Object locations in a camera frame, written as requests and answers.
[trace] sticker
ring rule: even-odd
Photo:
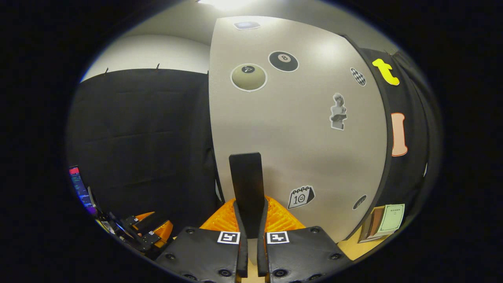
[[[377,59],[372,64],[379,68],[381,71],[381,75],[384,80],[390,85],[398,86],[400,84],[400,80],[395,78],[389,70],[393,70],[390,64],[386,64],[382,59]]]
[[[391,156],[393,157],[405,155],[408,151],[405,145],[404,120],[405,115],[402,113],[391,113],[391,122],[393,123],[393,150]]]
[[[288,240],[288,233],[286,233],[286,231],[282,231],[282,232],[268,232],[267,233],[267,243],[268,244],[286,244],[286,243],[290,243],[290,240]]]
[[[286,73],[291,73],[299,68],[299,61],[295,56],[284,51],[274,51],[269,54],[269,63],[271,65]]]
[[[290,192],[290,201],[288,202],[288,209],[303,206],[311,202],[315,197],[314,189],[312,186],[302,186]]]
[[[239,244],[239,236],[240,236],[240,232],[222,231],[222,232],[220,232],[220,236],[218,237],[217,242],[222,243],[222,244],[238,245]]]
[[[367,84],[367,80],[365,79],[365,76],[362,73],[357,71],[355,68],[350,68],[350,71],[353,77],[355,78],[356,82],[360,86],[364,87]]]
[[[259,28],[260,24],[257,22],[242,22],[242,23],[235,23],[234,26],[239,30],[248,30],[248,29]]]
[[[230,82],[239,90],[257,91],[266,85],[267,73],[257,64],[241,64],[230,72]]]
[[[353,210],[357,209],[366,199],[367,199],[366,194],[364,194],[362,197],[360,197],[360,199],[358,199],[356,201],[355,205],[353,206]]]
[[[344,120],[348,118],[346,115],[346,107],[344,107],[344,97],[340,93],[333,95],[335,105],[330,107],[332,115],[330,116],[330,126],[332,129],[344,130]]]

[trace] black oval sticker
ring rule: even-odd
[[[360,197],[360,199],[358,199],[358,201],[353,206],[353,210],[357,209],[366,199],[367,199],[366,194],[364,194],[362,197]]]

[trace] calendar sticker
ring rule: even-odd
[[[314,199],[314,197],[315,194],[312,186],[306,185],[296,188],[290,192],[288,209],[306,205],[310,203]]]

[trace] computer monitor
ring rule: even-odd
[[[77,196],[79,197],[80,201],[90,214],[96,216],[98,214],[98,211],[93,206],[93,203],[91,202],[91,197],[89,196],[89,192],[86,189],[86,186],[84,186],[84,183],[82,182],[78,166],[71,166],[69,172],[71,181],[73,183],[73,187],[75,188],[75,191],[77,192]]]

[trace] black curtain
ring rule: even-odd
[[[218,208],[208,76],[129,69],[80,83],[67,125],[69,165],[79,165],[103,211],[150,211],[199,226]]]

